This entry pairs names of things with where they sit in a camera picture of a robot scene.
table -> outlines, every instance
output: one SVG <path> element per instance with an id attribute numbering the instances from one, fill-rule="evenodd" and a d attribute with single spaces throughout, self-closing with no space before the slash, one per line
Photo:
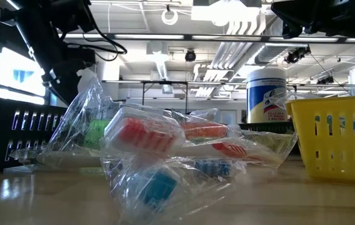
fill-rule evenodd
<path id="1" fill-rule="evenodd" d="M 277 171 L 247 170 L 237 194 L 186 224 L 355 224 L 355 184 L 308 177 L 301 161 Z M 6 171 L 0 174 L 0 224 L 116 224 L 102 174 Z"/>

black equipment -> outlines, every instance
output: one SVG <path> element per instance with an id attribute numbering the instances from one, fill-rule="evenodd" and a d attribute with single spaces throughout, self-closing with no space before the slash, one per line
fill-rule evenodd
<path id="1" fill-rule="evenodd" d="M 194 50 L 189 49 L 187 50 L 186 56 L 184 57 L 184 59 L 186 60 L 186 62 L 193 62 L 196 60 L 196 53 L 194 52 Z"/>
<path id="2" fill-rule="evenodd" d="M 318 31 L 327 36 L 355 38 L 355 0 L 294 0 L 272 3 L 272 11 L 284 21 L 283 37 Z"/>
<path id="3" fill-rule="evenodd" d="M 325 78 L 318 79 L 316 82 L 316 84 L 332 84 L 332 83 L 334 83 L 334 78 L 330 75 Z"/>
<path id="4" fill-rule="evenodd" d="M 308 47 L 298 47 L 294 51 L 289 51 L 289 55 L 284 58 L 284 61 L 288 64 L 297 63 L 306 55 L 311 53 L 311 49 Z"/>
<path id="5" fill-rule="evenodd" d="M 1 22 L 18 28 L 30 56 L 45 72 L 43 84 L 67 104 L 78 94 L 81 77 L 76 72 L 96 63 L 93 49 L 114 53 L 113 59 L 104 59 L 107 61 L 127 53 L 123 46 L 99 30 L 89 9 L 90 0 L 12 0 L 12 3 L 19 9 L 5 10 Z M 79 28 L 83 33 L 96 30 L 103 38 L 86 41 L 107 42 L 113 49 L 63 41 L 67 33 Z"/>

white container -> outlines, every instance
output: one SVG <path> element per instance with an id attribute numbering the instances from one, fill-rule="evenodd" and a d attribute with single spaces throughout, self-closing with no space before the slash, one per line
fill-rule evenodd
<path id="1" fill-rule="evenodd" d="M 266 68 L 247 77 L 247 123 L 287 121 L 286 110 L 275 106 L 270 97 L 286 95 L 286 74 L 282 69 Z"/>

ceiling light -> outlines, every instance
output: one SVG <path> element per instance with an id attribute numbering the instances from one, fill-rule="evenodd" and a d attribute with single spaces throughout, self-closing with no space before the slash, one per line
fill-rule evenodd
<path id="1" fill-rule="evenodd" d="M 208 40 L 208 41 L 260 41 L 261 37 L 251 37 L 251 36 L 209 36 L 209 35 L 193 35 L 193 40 Z"/>
<path id="2" fill-rule="evenodd" d="M 164 6 L 165 4 L 170 4 L 174 6 L 180 6 L 182 3 L 179 1 L 107 1 L 107 0 L 91 0 L 91 4 L 139 4 L 143 3 L 145 5 L 156 5 Z"/>
<path id="3" fill-rule="evenodd" d="M 116 39 L 179 39 L 184 38 L 183 35 L 168 35 L 168 34 L 115 34 Z"/>
<path id="4" fill-rule="evenodd" d="M 300 48 L 300 47 L 308 47 L 307 44 L 291 44 L 291 43 L 265 43 L 265 46 L 269 47 L 296 47 L 296 48 Z"/>
<path id="5" fill-rule="evenodd" d="M 182 100 L 178 97 L 156 97 L 156 99 L 159 99 L 159 100 Z"/>
<path id="6" fill-rule="evenodd" d="M 295 37 L 291 39 L 284 39 L 283 37 L 270 37 L 270 41 L 281 41 L 281 42 L 300 42 L 300 43 L 308 43 L 308 42 L 320 42 L 320 43 L 335 43 L 339 39 L 334 37 Z"/>
<path id="7" fill-rule="evenodd" d="M 12 2 L 12 0 L 7 0 L 7 2 L 16 10 L 19 10 L 20 8 L 14 3 Z"/>
<path id="8" fill-rule="evenodd" d="M 346 43 L 355 43 L 355 38 L 347 38 Z"/>
<path id="9" fill-rule="evenodd" d="M 86 39 L 103 38 L 103 37 L 101 37 L 101 35 L 99 35 L 99 34 L 84 34 L 84 37 L 85 37 Z M 82 38 L 83 38 L 83 34 L 67 34 L 67 35 L 65 36 L 65 38 L 80 38 L 80 39 L 82 39 Z"/>
<path id="10" fill-rule="evenodd" d="M 240 86 L 245 86 L 246 83 L 238 83 L 238 82 L 229 82 L 229 83 L 226 83 L 226 85 L 240 85 Z"/>
<path id="11" fill-rule="evenodd" d="M 126 99 L 139 99 L 142 100 L 143 97 L 126 97 Z M 186 100 L 184 99 L 180 99 L 178 97 L 145 97 L 144 99 L 150 99 L 150 100 Z M 246 99 L 211 99 L 211 98 L 195 98 L 195 97 L 191 97 L 188 98 L 187 100 L 191 100 L 191 101 L 245 101 Z"/>
<path id="12" fill-rule="evenodd" d="M 141 84 L 141 81 L 102 81 L 103 83 Z"/>
<path id="13" fill-rule="evenodd" d="M 318 91 L 316 94 L 341 94 L 343 92 L 343 90 L 339 90 L 339 91 Z"/>
<path id="14" fill-rule="evenodd" d="M 187 82 L 188 84 L 220 85 L 220 82 Z"/>

camera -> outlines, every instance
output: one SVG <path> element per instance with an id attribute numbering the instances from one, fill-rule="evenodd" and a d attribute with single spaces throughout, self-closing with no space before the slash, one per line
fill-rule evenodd
<path id="1" fill-rule="evenodd" d="M 187 50 L 186 57 L 184 57 L 186 62 L 193 62 L 196 60 L 196 53 L 194 53 L 194 50 L 189 49 Z"/>

